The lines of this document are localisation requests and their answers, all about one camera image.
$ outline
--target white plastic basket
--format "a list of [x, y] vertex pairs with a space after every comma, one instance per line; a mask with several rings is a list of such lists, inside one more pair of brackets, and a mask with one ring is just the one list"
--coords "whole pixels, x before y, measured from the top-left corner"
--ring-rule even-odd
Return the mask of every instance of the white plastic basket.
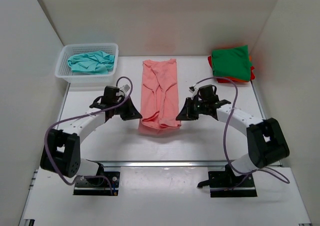
[[[72, 72], [67, 61], [72, 55], [103, 51], [114, 55], [113, 71], [109, 74], [89, 75], [81, 72]], [[55, 76], [73, 84], [111, 83], [117, 69], [119, 49], [116, 43], [86, 43], [69, 44], [63, 47], [55, 68]]]

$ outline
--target turquoise towel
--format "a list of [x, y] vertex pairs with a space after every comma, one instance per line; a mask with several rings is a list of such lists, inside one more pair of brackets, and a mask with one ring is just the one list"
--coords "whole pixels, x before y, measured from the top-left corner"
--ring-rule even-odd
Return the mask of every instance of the turquoise towel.
[[113, 71], [114, 62], [114, 55], [102, 51], [75, 54], [67, 61], [72, 72], [89, 75], [107, 75]]

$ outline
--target green cloth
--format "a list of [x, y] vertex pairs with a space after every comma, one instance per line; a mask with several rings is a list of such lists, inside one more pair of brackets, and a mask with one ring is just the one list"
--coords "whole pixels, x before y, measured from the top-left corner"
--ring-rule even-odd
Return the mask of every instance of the green cloth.
[[213, 50], [211, 59], [214, 76], [250, 81], [252, 64], [249, 60], [248, 45]]
[[115, 56], [103, 51], [75, 54], [67, 64], [72, 72], [89, 75], [107, 75], [114, 70]]

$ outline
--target white table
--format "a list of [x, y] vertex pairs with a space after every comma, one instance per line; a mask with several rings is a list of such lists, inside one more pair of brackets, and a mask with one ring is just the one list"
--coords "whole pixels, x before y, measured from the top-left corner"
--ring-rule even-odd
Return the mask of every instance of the white table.
[[[169, 58], [119, 58], [115, 78], [131, 78], [134, 84], [131, 98], [138, 110], [142, 61]], [[210, 77], [211, 69], [205, 56], [175, 58], [181, 109], [185, 98], [190, 96], [189, 87]], [[233, 101], [235, 89], [231, 85], [216, 85], [220, 99]], [[236, 107], [261, 116], [252, 85], [244, 83], [238, 87]], [[71, 85], [61, 118], [83, 114], [93, 99], [103, 94], [103, 89]], [[208, 188], [196, 188], [198, 182], [208, 178], [208, 167], [222, 169], [226, 164], [222, 146], [224, 126], [210, 116], [202, 116], [197, 121], [183, 121], [175, 134], [151, 137], [138, 134], [138, 120], [123, 122], [115, 116], [83, 142], [81, 157], [104, 161], [107, 166], [122, 166], [119, 195], [76, 196], [73, 187], [65, 185], [55, 173], [40, 169], [23, 218], [34, 219], [35, 226], [298, 226], [310, 223], [290, 168], [277, 167], [291, 180], [289, 185], [264, 173], [255, 173], [258, 197], [210, 198]], [[231, 127], [227, 146], [232, 159], [248, 152], [246, 137]]]

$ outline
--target white wall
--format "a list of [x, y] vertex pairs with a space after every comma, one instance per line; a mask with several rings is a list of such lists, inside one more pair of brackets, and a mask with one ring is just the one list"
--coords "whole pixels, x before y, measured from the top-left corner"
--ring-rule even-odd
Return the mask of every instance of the white wall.
[[37, 0], [0, 0], [0, 225], [18, 225], [46, 128], [65, 83], [54, 64], [62, 43]]
[[42, 0], [63, 44], [114, 42], [122, 56], [251, 48], [277, 0]]
[[279, 0], [252, 51], [267, 114], [278, 119], [314, 225], [320, 225], [320, 0]]

